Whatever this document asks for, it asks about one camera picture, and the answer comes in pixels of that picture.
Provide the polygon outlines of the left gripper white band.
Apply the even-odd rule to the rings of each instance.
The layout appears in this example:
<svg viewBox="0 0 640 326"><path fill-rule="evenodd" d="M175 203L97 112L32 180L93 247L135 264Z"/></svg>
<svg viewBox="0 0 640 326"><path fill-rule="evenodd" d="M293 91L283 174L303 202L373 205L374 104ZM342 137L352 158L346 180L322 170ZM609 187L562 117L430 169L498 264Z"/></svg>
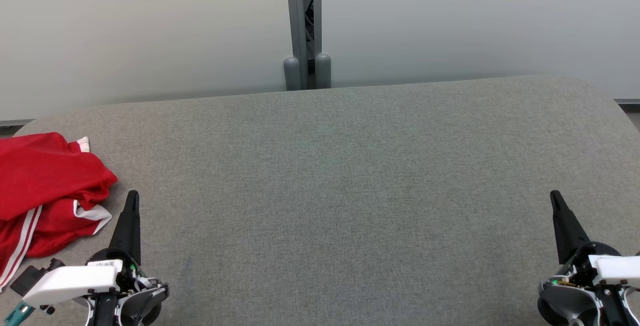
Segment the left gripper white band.
<svg viewBox="0 0 640 326"><path fill-rule="evenodd" d="M23 296L34 307L133 288L141 265L140 195L130 190L109 243L82 266L60 266L44 274Z"/></svg>

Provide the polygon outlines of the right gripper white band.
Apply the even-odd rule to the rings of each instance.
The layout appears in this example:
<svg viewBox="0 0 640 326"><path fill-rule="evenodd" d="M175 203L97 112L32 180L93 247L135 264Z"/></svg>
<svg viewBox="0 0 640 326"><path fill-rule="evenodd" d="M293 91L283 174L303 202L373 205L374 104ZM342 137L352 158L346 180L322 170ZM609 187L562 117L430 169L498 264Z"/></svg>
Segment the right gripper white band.
<svg viewBox="0 0 640 326"><path fill-rule="evenodd" d="M590 289L640 287L640 256L623 256L603 242L591 242L558 190L550 192L552 221L560 271L554 284Z"/></svg>

